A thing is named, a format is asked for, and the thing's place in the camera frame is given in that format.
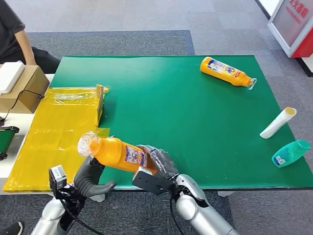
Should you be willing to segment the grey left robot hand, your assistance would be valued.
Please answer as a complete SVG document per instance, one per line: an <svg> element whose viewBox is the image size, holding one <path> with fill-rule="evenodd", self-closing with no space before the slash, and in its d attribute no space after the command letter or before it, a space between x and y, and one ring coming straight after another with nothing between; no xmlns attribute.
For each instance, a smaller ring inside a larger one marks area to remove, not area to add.
<svg viewBox="0 0 313 235"><path fill-rule="evenodd" d="M104 169L105 166L99 163L96 158L86 157L75 175L73 183L81 195L86 198L109 193L116 183L109 181L104 185L100 184L100 178Z"/></svg>

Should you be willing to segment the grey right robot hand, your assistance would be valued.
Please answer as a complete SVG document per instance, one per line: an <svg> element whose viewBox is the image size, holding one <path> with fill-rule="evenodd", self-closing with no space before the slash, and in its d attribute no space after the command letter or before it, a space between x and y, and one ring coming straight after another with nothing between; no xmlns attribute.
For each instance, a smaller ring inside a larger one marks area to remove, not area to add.
<svg viewBox="0 0 313 235"><path fill-rule="evenodd" d="M146 153L149 154L156 167L156 175L163 178L173 178L179 173L170 155L163 149L153 147L151 145L137 145Z"/></svg>

